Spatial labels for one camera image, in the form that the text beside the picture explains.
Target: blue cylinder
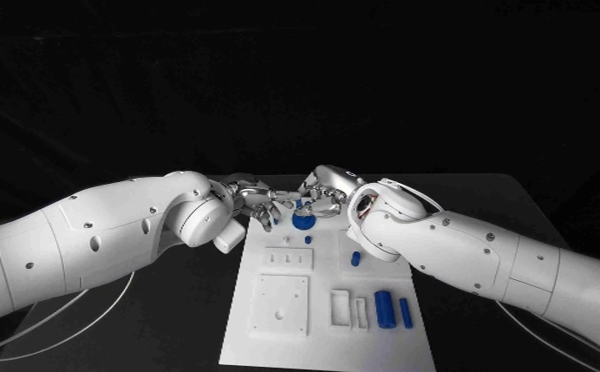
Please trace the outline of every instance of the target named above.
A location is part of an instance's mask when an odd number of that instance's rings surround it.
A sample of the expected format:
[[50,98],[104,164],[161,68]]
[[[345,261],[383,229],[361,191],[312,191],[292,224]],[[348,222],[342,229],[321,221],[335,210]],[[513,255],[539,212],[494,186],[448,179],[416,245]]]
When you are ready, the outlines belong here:
[[413,329],[413,319],[410,318],[409,301],[406,298],[400,299],[400,309],[403,310],[404,327]]
[[361,253],[357,251],[353,254],[353,266],[360,266],[361,263]]
[[376,307],[379,309],[380,327],[383,329],[394,329],[397,327],[397,318],[394,316],[390,291],[383,290],[376,293]]
[[[296,208],[301,208],[304,206],[304,200],[296,201]],[[296,213],[292,216],[292,224],[295,225],[296,229],[301,229],[302,231],[308,231],[317,223],[317,217],[315,216],[298,216]]]

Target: white rectangular slot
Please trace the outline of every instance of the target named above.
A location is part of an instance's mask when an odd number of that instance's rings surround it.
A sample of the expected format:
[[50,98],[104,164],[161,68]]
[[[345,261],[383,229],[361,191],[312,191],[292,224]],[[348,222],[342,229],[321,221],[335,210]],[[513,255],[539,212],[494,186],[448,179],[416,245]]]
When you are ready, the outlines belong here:
[[309,277],[259,275],[250,332],[306,336],[309,326]]
[[350,330],[351,324],[351,293],[348,290],[332,290],[331,293],[332,329]]
[[266,248],[263,254],[263,272],[312,272],[314,249]]
[[354,308],[355,308],[355,315],[354,319],[357,321],[357,330],[358,331],[368,331],[370,330],[370,322],[367,320],[367,301],[364,298],[354,299]]

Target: robotic hand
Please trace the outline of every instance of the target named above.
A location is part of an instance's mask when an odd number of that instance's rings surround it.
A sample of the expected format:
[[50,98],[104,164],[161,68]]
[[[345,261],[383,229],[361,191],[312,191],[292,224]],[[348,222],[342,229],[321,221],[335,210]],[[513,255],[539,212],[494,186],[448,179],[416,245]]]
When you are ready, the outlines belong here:
[[456,212],[429,213],[399,182],[367,183],[337,166],[319,166],[299,192],[332,197],[296,214],[332,217],[348,205],[348,237],[387,262],[400,253],[413,268],[456,288],[521,307],[600,344],[600,261],[547,245]]
[[244,239],[240,213],[270,230],[273,204],[299,192],[269,188],[250,174],[223,182],[192,171],[130,179],[73,194],[0,225],[0,316],[87,290],[152,264],[179,244],[214,242],[229,253]]

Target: black tabletop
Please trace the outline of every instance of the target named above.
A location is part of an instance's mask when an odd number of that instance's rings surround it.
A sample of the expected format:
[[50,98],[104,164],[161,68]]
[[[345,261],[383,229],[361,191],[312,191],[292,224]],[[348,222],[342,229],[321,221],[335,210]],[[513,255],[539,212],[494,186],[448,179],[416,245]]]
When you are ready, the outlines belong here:
[[[529,193],[508,175],[364,174],[364,177],[368,181],[381,177],[396,179],[430,195],[446,210],[567,247]],[[260,178],[276,189],[295,190],[305,175]],[[172,248],[136,273],[128,294],[103,320],[55,349],[22,360],[0,362],[0,370],[250,371],[252,368],[220,365],[243,247],[244,242],[230,255],[213,244],[197,249],[185,245]],[[439,371],[586,370],[523,330],[494,301],[455,289],[419,271],[413,273]],[[128,277],[93,289],[57,318],[9,345],[0,359],[44,349],[86,327],[112,305],[126,283]],[[21,330],[73,297],[38,303]],[[511,312],[524,321],[537,321],[523,310]]]

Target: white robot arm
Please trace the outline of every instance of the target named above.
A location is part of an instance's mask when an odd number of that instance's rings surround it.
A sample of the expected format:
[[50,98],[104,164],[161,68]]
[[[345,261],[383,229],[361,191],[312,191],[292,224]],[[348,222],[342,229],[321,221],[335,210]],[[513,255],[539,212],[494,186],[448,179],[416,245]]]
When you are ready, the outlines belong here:
[[[600,261],[455,212],[429,214],[390,179],[367,184],[354,173],[319,166],[301,192],[348,204],[348,236],[384,261],[400,255],[456,288],[521,307],[600,344]],[[321,216],[305,206],[299,215]]]
[[192,171],[130,179],[73,194],[0,225],[0,317],[42,300],[87,290],[152,264],[172,246],[210,241],[229,253],[256,217],[270,230],[276,192],[249,174],[230,183]]

